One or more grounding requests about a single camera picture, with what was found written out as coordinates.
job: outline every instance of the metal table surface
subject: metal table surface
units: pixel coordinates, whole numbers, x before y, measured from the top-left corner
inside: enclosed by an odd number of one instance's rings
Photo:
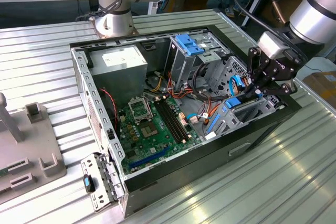
[[[134,18],[139,33],[216,25],[244,52],[254,44],[212,10]],[[96,39],[88,22],[0,30],[0,90],[8,110],[47,107],[68,173],[0,205],[2,223],[117,223],[117,205],[95,214],[80,160],[98,150],[82,107],[69,43]],[[258,148],[139,211],[124,223],[334,223],[336,120],[300,88],[303,106]]]

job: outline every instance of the pci slot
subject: pci slot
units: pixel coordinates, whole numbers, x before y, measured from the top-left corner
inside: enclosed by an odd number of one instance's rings
[[[182,125],[177,120],[172,110],[170,109],[169,105],[165,101],[163,101],[155,102],[154,106],[160,114],[166,127],[172,133],[176,143],[180,144],[182,140],[187,140],[187,134],[185,133]]]
[[[154,160],[156,158],[162,157],[169,150],[170,150],[170,146],[167,147],[167,148],[165,148],[165,149],[163,149],[162,151],[159,151],[159,152],[157,152],[157,153],[155,153],[153,155],[150,155],[149,157],[145,157],[145,158],[143,158],[143,159],[141,159],[139,161],[136,161],[136,162],[130,164],[130,168],[135,168],[135,167],[138,167],[140,165],[147,164],[147,163],[149,163],[150,161],[152,161],[152,160]]]

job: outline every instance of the gray holder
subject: gray holder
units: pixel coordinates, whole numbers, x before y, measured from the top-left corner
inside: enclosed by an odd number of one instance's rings
[[[66,175],[47,109],[9,114],[0,93],[0,204]]]

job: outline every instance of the red wire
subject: red wire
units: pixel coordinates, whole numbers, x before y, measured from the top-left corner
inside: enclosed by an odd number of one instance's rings
[[[112,101],[112,103],[113,103],[113,107],[114,107],[114,116],[115,116],[115,126],[114,126],[114,128],[115,128],[115,130],[117,130],[117,107],[116,107],[116,103],[114,102],[114,99],[112,98],[112,96],[110,95],[110,93],[109,92],[107,92],[105,89],[100,89],[101,91],[103,91],[105,94],[107,94],[109,97],[110,97],[110,99],[111,99],[111,101]]]

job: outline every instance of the chip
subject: chip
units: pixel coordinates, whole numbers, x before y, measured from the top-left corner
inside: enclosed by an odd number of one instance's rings
[[[142,135],[144,137],[150,137],[158,134],[158,130],[153,122],[144,122],[139,125]]]
[[[130,157],[134,157],[134,156],[136,156],[136,153],[135,153],[134,150],[131,150],[131,151],[129,151],[129,152],[126,152],[126,156],[127,156],[128,158],[130,158]]]

